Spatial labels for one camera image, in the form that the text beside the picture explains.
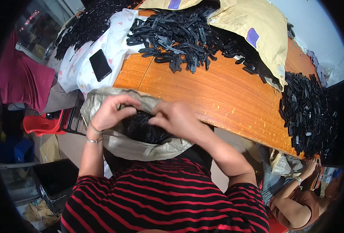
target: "tiled floor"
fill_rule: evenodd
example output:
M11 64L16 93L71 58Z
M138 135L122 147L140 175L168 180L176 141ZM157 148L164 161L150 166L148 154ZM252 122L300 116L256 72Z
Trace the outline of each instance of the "tiled floor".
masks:
M250 153L247 152L246 147L242 143L243 140L241 140L239 136L217 128L215 128L215 134L242 153L247 161L249 161L249 163L254 167L254 170L262 176L263 167L261 163L257 161L258 158L253 158ZM86 140L85 137L72 133L57 135L57 137L62 158L69 158L77 167L80 167L81 154ZM34 137L34 140L36 145L35 152L37 153L36 155L38 155L40 153L39 145L43 144L46 138L44 136L40 138ZM211 173L212 181L221 189L221 191L225 192L228 188L229 179L222 173L214 161L212 161Z

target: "red and black striped shirt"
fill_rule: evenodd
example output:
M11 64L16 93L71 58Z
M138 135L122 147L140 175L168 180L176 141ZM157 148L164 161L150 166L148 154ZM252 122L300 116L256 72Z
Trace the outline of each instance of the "red and black striped shirt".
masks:
M224 194L206 169L179 157L135 161L110 179L78 178L61 221L64 232L269 230L257 187L239 183Z

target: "purple label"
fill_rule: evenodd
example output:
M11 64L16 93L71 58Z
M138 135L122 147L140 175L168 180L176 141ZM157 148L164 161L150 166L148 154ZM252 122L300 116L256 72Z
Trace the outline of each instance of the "purple label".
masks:
M259 39L259 35L256 33L254 28L250 28L248 33L247 33L247 37L246 40L256 48L256 42Z
M181 0L171 0L168 9L178 10L180 7Z

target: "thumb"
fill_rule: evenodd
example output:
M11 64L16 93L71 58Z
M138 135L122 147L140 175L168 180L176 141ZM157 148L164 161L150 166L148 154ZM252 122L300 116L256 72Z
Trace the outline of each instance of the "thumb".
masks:
M125 107L120 109L115 113L115 117L118 121L121 121L127 117L130 117L137 113L137 109L135 107Z
M151 119L149 119L149 124L150 125L156 125L159 126L163 129L165 129L166 131L169 131L169 122L167 119L165 119L163 116L155 116Z

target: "wooden table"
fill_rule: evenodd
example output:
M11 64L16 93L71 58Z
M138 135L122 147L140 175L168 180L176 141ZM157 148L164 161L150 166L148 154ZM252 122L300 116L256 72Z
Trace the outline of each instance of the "wooden table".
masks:
M242 70L234 58L216 56L208 71L201 66L192 74L185 64L182 72L172 73L169 63L157 64L152 57L133 54L124 61L114 87L136 89L166 101L185 100L199 120L296 156L278 113L281 93ZM286 71L316 75L310 58L290 39L285 66Z

